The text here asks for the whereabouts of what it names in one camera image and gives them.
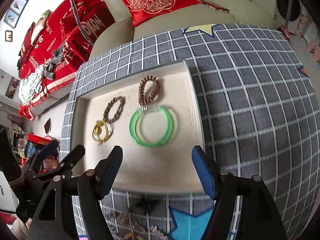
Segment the blue checkered tablecloth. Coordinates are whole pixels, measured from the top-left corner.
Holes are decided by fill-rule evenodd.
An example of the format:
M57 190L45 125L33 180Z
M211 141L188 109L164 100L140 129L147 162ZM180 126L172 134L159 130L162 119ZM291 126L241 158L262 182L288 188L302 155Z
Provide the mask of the blue checkered tablecloth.
M303 65L280 32L209 24L135 38L99 53L76 74L62 127L71 146L76 99L150 67L185 60L195 86L206 151L234 174L258 173L289 238L299 234L319 191L319 106Z

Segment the red tray with clutter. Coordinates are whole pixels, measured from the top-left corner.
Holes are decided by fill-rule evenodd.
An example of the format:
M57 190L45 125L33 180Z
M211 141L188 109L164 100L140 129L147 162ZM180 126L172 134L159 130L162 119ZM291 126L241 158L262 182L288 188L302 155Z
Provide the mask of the red tray with clutter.
M51 141L56 140L49 135L40 137L33 133L20 134L17 132L12 133L11 144L13 152L16 155L18 165L23 167L29 158L36 152L42 150ZM40 173L53 170L57 168L59 163L59 147L53 150L53 153L45 157L41 163Z

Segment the grey cloth on sofa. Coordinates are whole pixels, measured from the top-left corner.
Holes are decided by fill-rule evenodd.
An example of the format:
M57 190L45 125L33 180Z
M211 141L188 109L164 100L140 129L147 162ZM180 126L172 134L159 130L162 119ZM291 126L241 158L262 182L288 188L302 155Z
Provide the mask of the grey cloth on sofa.
M44 76L48 80L54 80L55 74L53 70L58 64L61 64L63 61L64 61L63 44L61 44L56 50L52 52L52 58L44 68Z

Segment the framed picture on wall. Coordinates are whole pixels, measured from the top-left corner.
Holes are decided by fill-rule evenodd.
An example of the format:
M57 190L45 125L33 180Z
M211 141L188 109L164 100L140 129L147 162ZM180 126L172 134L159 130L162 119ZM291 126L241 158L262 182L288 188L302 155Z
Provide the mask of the framed picture on wall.
M15 29L20 16L12 9L8 9L4 18L4 23Z

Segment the grey jewelry tray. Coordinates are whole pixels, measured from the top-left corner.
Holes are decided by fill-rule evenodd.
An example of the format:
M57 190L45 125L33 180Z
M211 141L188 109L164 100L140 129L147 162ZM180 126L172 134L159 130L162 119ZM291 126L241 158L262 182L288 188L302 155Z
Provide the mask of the grey jewelry tray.
M115 97L125 98L117 121L107 126L108 140L92 138L95 123ZM204 145L199 104L187 62L175 61L131 74L77 98L70 146L85 155L73 168L79 176L108 157L114 146L123 161L114 187L148 193L200 192L191 160L194 146Z

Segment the sofa with red blanket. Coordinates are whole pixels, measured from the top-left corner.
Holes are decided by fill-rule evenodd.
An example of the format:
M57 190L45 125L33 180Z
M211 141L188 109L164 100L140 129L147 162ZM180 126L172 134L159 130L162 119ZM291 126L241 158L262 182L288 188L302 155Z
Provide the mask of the sofa with red blanket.
M83 34L92 42L114 23L104 0L74 0L81 26L76 23L71 3L64 0L48 17L41 17L41 29L29 27L19 52L18 76L28 77L42 64L48 64L52 52L63 44L64 61L53 72L54 80L43 78L42 92L35 94L28 105L20 103L18 113L29 120L70 93L79 67L89 60L92 51Z

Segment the lower washing machine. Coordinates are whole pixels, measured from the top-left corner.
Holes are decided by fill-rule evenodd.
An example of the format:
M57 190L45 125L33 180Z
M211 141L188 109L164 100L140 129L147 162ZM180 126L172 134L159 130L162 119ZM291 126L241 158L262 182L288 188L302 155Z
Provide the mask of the lower washing machine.
M285 24L289 9L289 1L292 1L292 5L287 28L289 33L295 34L299 23L300 13L302 10L302 4L300 0L276 0L274 17L277 27L280 27Z

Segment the green transparent bangle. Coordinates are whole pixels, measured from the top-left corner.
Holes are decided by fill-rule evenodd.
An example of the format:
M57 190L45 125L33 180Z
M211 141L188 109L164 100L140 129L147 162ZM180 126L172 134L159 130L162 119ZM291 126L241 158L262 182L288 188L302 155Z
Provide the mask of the green transparent bangle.
M129 122L131 139L143 147L163 146L170 139L173 122L169 111L159 105L137 109Z

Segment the black hair claw clip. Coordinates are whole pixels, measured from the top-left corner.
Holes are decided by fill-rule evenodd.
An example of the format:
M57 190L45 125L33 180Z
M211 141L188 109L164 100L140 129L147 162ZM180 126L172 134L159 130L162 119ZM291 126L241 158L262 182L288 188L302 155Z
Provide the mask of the black hair claw clip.
M143 215L146 216L154 211L158 203L158 199L149 199L146 197L146 195L144 195L139 198L139 201L136 202L135 207L142 210Z

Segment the beige hair clip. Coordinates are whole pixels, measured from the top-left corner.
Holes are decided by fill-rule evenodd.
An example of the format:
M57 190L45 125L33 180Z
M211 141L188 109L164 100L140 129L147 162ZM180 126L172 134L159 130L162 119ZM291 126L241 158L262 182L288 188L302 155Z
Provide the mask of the beige hair clip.
M118 211L117 212L117 222L119 224L130 226L131 221L131 209Z

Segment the light blue blanket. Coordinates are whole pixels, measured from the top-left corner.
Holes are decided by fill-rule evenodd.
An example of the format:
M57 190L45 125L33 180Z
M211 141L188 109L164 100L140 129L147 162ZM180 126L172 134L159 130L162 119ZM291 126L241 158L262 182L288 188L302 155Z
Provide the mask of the light blue blanket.
M20 103L28 105L35 94L42 92L42 81L46 64L39 65L35 72L20 81L18 98Z

